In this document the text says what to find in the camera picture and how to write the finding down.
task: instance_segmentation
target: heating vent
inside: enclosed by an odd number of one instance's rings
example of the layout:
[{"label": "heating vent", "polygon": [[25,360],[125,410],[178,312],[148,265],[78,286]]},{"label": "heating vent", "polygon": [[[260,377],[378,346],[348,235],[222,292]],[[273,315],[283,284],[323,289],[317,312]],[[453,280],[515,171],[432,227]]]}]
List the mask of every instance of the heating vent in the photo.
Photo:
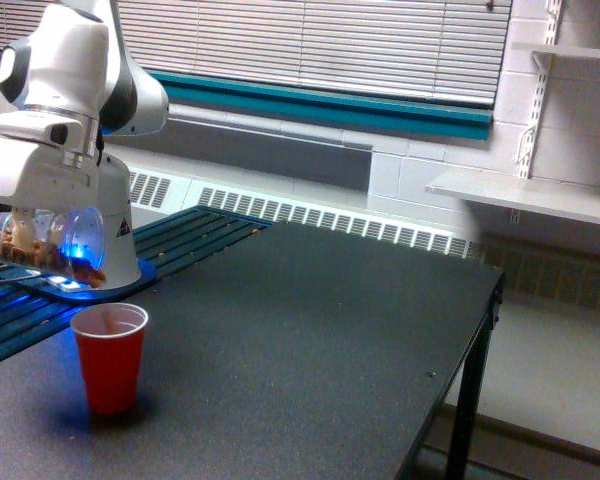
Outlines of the heating vent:
[{"label": "heating vent", "polygon": [[320,221],[320,212],[318,210],[314,210],[314,209],[309,210],[309,215],[307,215],[307,225],[311,225],[312,227],[317,227],[319,221]]},{"label": "heating vent", "polygon": [[367,224],[367,222],[365,222],[361,218],[355,218],[353,220],[353,223],[351,224],[351,230],[349,233],[353,233],[354,235],[362,236],[362,234],[364,233],[364,227],[366,224]]},{"label": "heating vent", "polygon": [[347,232],[349,230],[349,223],[351,219],[346,215],[341,215],[338,217],[338,221],[336,222],[336,230],[339,232]]},{"label": "heating vent", "polygon": [[431,240],[431,234],[429,232],[419,231],[416,235],[416,241],[413,246],[416,248],[421,248],[422,250],[429,249],[429,240]]},{"label": "heating vent", "polygon": [[246,194],[204,187],[198,203],[269,221],[292,221],[318,228],[378,239],[442,255],[479,260],[502,267],[507,291],[600,309],[600,264],[568,254],[549,255],[544,250],[494,240],[478,243],[453,232],[409,222],[354,214],[345,209],[292,201],[266,194]]},{"label": "heating vent", "polygon": [[384,226],[384,231],[382,232],[382,237],[380,237],[380,240],[384,240],[385,242],[393,242],[396,238],[396,233],[398,233],[398,227],[387,224]]},{"label": "heating vent", "polygon": [[307,213],[307,209],[304,207],[296,207],[291,215],[291,221],[296,223],[304,223],[304,216]]},{"label": "heating vent", "polygon": [[186,178],[131,167],[129,199],[135,207],[175,213],[181,209],[182,200],[190,183],[191,180]]},{"label": "heating vent", "polygon": [[292,206],[288,205],[288,204],[283,204],[280,207],[280,213],[278,214],[278,221],[279,222],[287,222],[289,220],[289,217],[291,216],[291,210],[292,210]]},{"label": "heating vent", "polygon": [[375,240],[380,236],[380,230],[382,229],[382,224],[379,222],[369,222],[367,226],[367,233],[365,233],[365,237],[373,238]]},{"label": "heating vent", "polygon": [[149,177],[149,182],[142,192],[142,198],[140,198],[140,205],[149,205],[153,194],[156,193],[156,187],[158,186],[158,177]]},{"label": "heating vent", "polygon": [[320,223],[320,227],[332,229],[333,223],[335,221],[336,221],[335,214],[333,214],[331,212],[324,212],[324,214],[322,215],[322,222]]},{"label": "heating vent", "polygon": [[264,208],[264,200],[261,198],[256,198],[253,201],[253,205],[251,206],[251,210],[249,210],[249,215],[252,217],[262,218],[262,209]]},{"label": "heating vent", "polygon": [[448,241],[449,237],[446,237],[444,235],[435,235],[433,237],[433,243],[431,244],[431,251],[438,253],[446,253]]},{"label": "heating vent", "polygon": [[162,204],[164,203],[164,199],[167,196],[167,192],[169,191],[169,185],[171,185],[171,180],[168,178],[160,179],[160,183],[158,184],[158,190],[156,190],[156,195],[153,197],[153,201],[151,202],[151,206],[153,208],[162,208]]},{"label": "heating vent", "polygon": [[262,218],[272,222],[273,219],[276,218],[277,210],[278,210],[278,202],[267,203],[267,208],[264,209],[264,215],[262,215]]},{"label": "heating vent", "polygon": [[136,181],[133,182],[133,186],[131,187],[131,203],[138,203],[138,199],[140,198],[140,193],[147,183],[147,176],[143,173],[138,175]]}]

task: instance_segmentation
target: window blinds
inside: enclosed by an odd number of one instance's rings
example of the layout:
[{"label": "window blinds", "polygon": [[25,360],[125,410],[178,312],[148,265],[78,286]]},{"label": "window blinds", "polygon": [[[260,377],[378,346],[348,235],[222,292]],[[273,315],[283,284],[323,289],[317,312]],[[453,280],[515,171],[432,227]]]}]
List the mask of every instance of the window blinds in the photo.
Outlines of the window blinds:
[{"label": "window blinds", "polygon": [[[0,47],[35,28],[46,3],[0,1]],[[119,8],[144,67],[489,106],[511,0],[119,0]]]}]

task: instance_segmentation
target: food in cup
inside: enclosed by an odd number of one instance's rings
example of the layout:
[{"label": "food in cup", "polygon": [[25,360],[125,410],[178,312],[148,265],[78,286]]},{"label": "food in cup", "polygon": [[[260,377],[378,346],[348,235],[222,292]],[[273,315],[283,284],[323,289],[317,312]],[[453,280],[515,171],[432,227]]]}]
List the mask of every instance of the food in cup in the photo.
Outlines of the food in cup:
[{"label": "food in cup", "polygon": [[91,288],[100,288],[107,280],[102,270],[93,268],[89,260],[67,256],[53,242],[35,240],[32,248],[22,248],[14,245],[11,228],[4,230],[2,240],[1,236],[0,231],[0,260],[3,262],[65,275]]}]

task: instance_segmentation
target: white shelf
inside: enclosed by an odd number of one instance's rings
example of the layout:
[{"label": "white shelf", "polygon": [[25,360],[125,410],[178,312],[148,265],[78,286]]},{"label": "white shelf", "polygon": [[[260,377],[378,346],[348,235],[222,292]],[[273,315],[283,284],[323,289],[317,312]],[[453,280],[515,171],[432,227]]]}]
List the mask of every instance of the white shelf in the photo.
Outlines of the white shelf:
[{"label": "white shelf", "polygon": [[513,42],[514,50],[528,50],[534,53],[546,53],[567,58],[600,60],[599,48],[570,47],[562,45],[543,45],[540,43]]},{"label": "white shelf", "polygon": [[453,168],[434,179],[426,190],[463,200],[600,225],[600,189]]}]

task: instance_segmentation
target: red plastic cup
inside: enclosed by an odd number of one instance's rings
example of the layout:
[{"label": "red plastic cup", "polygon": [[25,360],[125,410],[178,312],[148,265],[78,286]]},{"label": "red plastic cup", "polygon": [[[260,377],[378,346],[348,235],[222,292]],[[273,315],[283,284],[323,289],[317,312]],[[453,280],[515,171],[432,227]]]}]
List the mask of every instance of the red plastic cup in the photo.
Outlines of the red plastic cup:
[{"label": "red plastic cup", "polygon": [[71,319],[91,411],[114,415],[133,406],[148,321],[146,310],[129,303],[94,305]]}]

